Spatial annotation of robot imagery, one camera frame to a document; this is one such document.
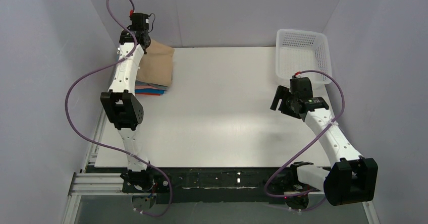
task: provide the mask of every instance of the stack of fabric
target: stack of fabric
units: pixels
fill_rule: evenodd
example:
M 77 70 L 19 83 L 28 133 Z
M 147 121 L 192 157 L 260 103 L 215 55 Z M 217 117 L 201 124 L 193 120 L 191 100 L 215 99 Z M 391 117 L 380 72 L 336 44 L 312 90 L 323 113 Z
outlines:
M 140 61 L 135 94 L 163 95 L 172 84 L 174 49 L 152 40 Z
M 158 84 L 149 84 L 141 81 L 135 82 L 135 94 L 145 94 L 145 95 L 163 95 L 168 89 L 167 86 L 158 85 Z

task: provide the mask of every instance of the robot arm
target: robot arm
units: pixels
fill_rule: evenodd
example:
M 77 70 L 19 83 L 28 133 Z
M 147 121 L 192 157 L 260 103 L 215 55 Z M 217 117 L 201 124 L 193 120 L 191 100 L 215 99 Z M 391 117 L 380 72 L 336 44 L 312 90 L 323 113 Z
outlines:
M 135 134 L 139 124 L 144 117 L 141 103 L 135 97 L 135 80 L 142 57 L 146 54 L 145 49 L 150 45 L 148 36 L 148 15 L 131 12 L 132 24 L 128 29 L 135 34 L 138 45 L 133 54 L 116 66 L 115 76 L 108 92 L 101 93 L 101 103 L 111 123 L 118 129 L 122 137 L 125 150 L 138 154 L 135 146 Z M 123 59 L 134 47 L 132 36 L 125 30 L 122 31 L 118 48 L 119 59 Z M 139 157 L 146 162 L 146 155 Z M 128 156 L 128 170 L 140 172 L 147 169 L 147 165 Z
M 318 135 L 331 123 L 332 114 L 322 97 L 313 97 L 309 78 L 290 79 L 290 88 L 278 86 L 271 109 L 302 119 Z M 309 162 L 296 162 L 291 168 L 297 181 L 309 184 L 326 195 L 332 205 L 373 199 L 378 165 L 364 158 L 346 139 L 337 123 L 320 137 L 319 142 L 330 161 L 331 170 Z

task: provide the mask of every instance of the purple cable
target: purple cable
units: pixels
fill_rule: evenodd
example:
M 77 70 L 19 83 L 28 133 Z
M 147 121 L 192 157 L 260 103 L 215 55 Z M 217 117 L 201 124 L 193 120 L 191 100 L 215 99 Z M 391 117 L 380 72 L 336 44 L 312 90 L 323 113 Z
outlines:
M 339 114 L 337 116 L 335 116 L 331 121 L 335 122 L 342 114 L 343 111 L 345 111 L 345 96 L 343 95 L 343 91 L 342 88 L 339 86 L 339 83 L 333 79 L 330 75 L 323 73 L 321 71 L 318 70 L 305 70 L 305 71 L 301 71 L 301 72 L 297 72 L 296 75 L 298 74 L 304 74 L 304 73 L 319 73 L 322 74 L 324 76 L 326 76 L 327 78 L 331 79 L 331 81 L 337 86 L 337 88 L 339 89 L 340 92 L 340 96 L 342 97 L 342 109 L 340 110 Z M 282 172 L 282 170 L 284 170 L 289 164 L 291 164 L 296 158 L 298 158 L 302 153 L 304 153 L 307 149 L 309 149 L 315 142 L 318 141 L 318 139 L 324 135 L 324 133 L 332 126 L 331 123 L 329 123 L 311 142 L 309 142 L 309 144 L 307 144 L 302 150 L 300 150 L 296 155 L 294 155 L 293 157 L 291 157 L 290 160 L 288 160 L 284 165 L 282 165 L 282 167 L 280 167 L 266 182 L 266 184 L 264 185 L 264 192 L 270 196 L 270 197 L 276 197 L 276 198 L 284 198 L 284 197 L 293 197 L 293 196 L 300 196 L 300 195 L 305 195 L 309 192 L 315 191 L 316 189 L 311 189 L 311 190 L 306 190 L 300 193 L 295 193 L 295 194 L 290 194 L 290 195 L 274 195 L 268 192 L 268 186 L 269 184 L 272 182 L 272 180 L 280 173 Z M 318 207 L 319 205 L 315 205 L 310 209 L 315 209 L 316 207 Z
M 130 3 L 131 3 L 131 5 L 132 5 L 132 10 L 135 10 L 134 3 L 132 2 L 132 0 L 129 0 L 129 2 L 130 2 Z M 168 211 L 168 209 L 171 207 L 171 203 L 172 203 L 172 201 L 173 201 L 173 189 L 172 189 L 171 181 L 170 181 L 170 179 L 168 178 L 168 176 L 167 176 L 167 175 L 166 175 L 162 170 L 160 170 L 159 168 L 157 168 L 157 167 L 153 166 L 152 164 L 150 164 L 150 163 L 148 163 L 148 162 L 146 162 L 146 161 L 144 161 L 144 160 L 140 159 L 138 156 L 136 156 L 136 155 L 134 155 L 134 154 L 132 154 L 132 153 L 130 153 L 130 152 L 128 152 L 128 151 L 122 150 L 122 149 L 117 148 L 117 147 L 112 147 L 112 146 L 108 146 L 108 145 L 102 144 L 102 143 L 100 143 L 100 142 L 94 141 L 94 140 L 92 140 L 92 139 L 90 139 L 90 138 L 88 138 L 88 137 L 84 136 L 82 133 L 80 133 L 80 132 L 76 129 L 76 127 L 74 126 L 74 124 L 73 124 L 73 122 L 71 121 L 71 118 L 70 118 L 70 113 L 69 113 L 69 110 L 68 110 L 68 100 L 69 100 L 69 98 L 70 98 L 70 93 L 71 93 L 71 91 L 73 90 L 73 88 L 76 86 L 76 84 L 77 84 L 77 83 L 79 83 L 80 81 L 82 81 L 84 78 L 88 77 L 89 75 L 92 75 L 92 74 L 97 73 L 97 72 L 99 72 L 99 71 L 101 71 L 101 70 L 107 69 L 107 68 L 109 68 L 109 67 L 112 67 L 112 66 L 114 66 L 114 65 L 117 65 L 117 64 L 119 64 L 119 63 L 123 62 L 127 57 L 129 57 L 131 54 L 133 54 L 133 53 L 134 53 L 134 51 L 135 51 L 135 49 L 137 48 L 137 45 L 138 45 L 137 38 L 135 38 L 135 35 L 134 35 L 133 33 L 131 33 L 131 31 L 130 31 L 130 30 L 128 30 L 124 25 L 122 25 L 122 24 L 121 24 L 121 23 L 116 19 L 116 17 L 113 15 L 113 13 L 111 12 L 111 10 L 110 10 L 110 5 L 109 5 L 109 0 L 106 0 L 106 1 L 105 1 L 105 4 L 106 4 L 106 6 L 107 6 L 107 10 L 108 10 L 109 14 L 111 15 L 111 17 L 113 18 L 113 20 L 114 20 L 114 21 L 116 21 L 116 23 L 117 23 L 120 27 L 122 27 L 124 30 L 126 30 L 126 31 L 127 31 L 127 32 L 132 36 L 132 38 L 134 39 L 134 47 L 132 48 L 132 50 L 131 50 L 131 51 L 130 51 L 130 52 L 129 52 L 125 57 L 123 57 L 122 59 L 118 60 L 118 61 L 117 61 L 117 62 L 115 62 L 114 64 L 110 64 L 110 65 L 107 65 L 107 66 L 101 67 L 101 68 L 99 68 L 99 69 L 96 69 L 96 70 L 94 70 L 94 71 L 92 71 L 92 72 L 89 72 L 89 73 L 87 73 L 87 74 L 83 75 L 82 77 L 78 78 L 78 79 L 77 79 L 77 80 L 76 80 L 76 81 L 75 81 L 75 82 L 70 86 L 69 90 L 67 91 L 66 100 L 65 100 L 65 110 L 66 110 L 67 121 L 68 121 L 68 123 L 70 124 L 71 128 L 73 129 L 73 131 L 74 131 L 77 135 L 79 135 L 81 138 L 85 139 L 86 141 L 91 142 L 91 143 L 96 144 L 96 145 L 101 146 L 101 147 L 106 147 L 106 148 L 113 149 L 113 150 L 116 150 L 116 151 L 122 152 L 122 153 L 124 153 L 124 154 L 127 154 L 127 155 L 129 155 L 129 156 L 131 156 L 131 157 L 135 158 L 136 160 L 138 160 L 138 161 L 140 161 L 140 162 L 142 162 L 142 163 L 146 164 L 147 166 L 150 166 L 151 168 L 153 168 L 154 170 L 158 171 L 159 173 L 161 173 L 161 174 L 165 177 L 165 179 L 167 180 L 168 185 L 170 186 L 170 199 L 169 199 L 168 205 L 167 205 L 167 207 L 165 208 L 165 210 L 164 210 L 162 213 L 160 213 L 160 214 L 153 214 L 153 213 L 145 212 L 145 211 L 143 211 L 143 214 L 146 214 L 146 215 L 149 215 L 149 216 L 153 216 L 153 217 L 163 216 L 163 215 Z
M 309 207 L 309 208 L 306 208 L 306 209 L 301 209 L 300 211 L 301 212 L 304 212 L 304 211 L 310 211 L 310 210 L 313 210 L 313 209 L 315 209 L 315 208 L 317 208 L 317 207 L 319 207 L 320 205 L 322 205 L 323 203 L 324 203 L 324 201 L 326 200 L 326 198 L 324 197 L 321 201 L 319 201 L 317 204 L 315 204 L 314 206 L 311 206 L 311 207 Z M 299 210 L 298 209 L 290 209 L 290 208 L 285 208 L 285 207 L 281 207 L 281 206 L 276 206 L 276 205 L 268 205 L 268 204 L 265 204 L 265 206 L 267 206 L 267 207 L 271 207 L 271 208 L 276 208 L 276 209 L 281 209 L 281 210 L 292 210 L 292 211 L 295 211 L 295 212 L 298 212 Z

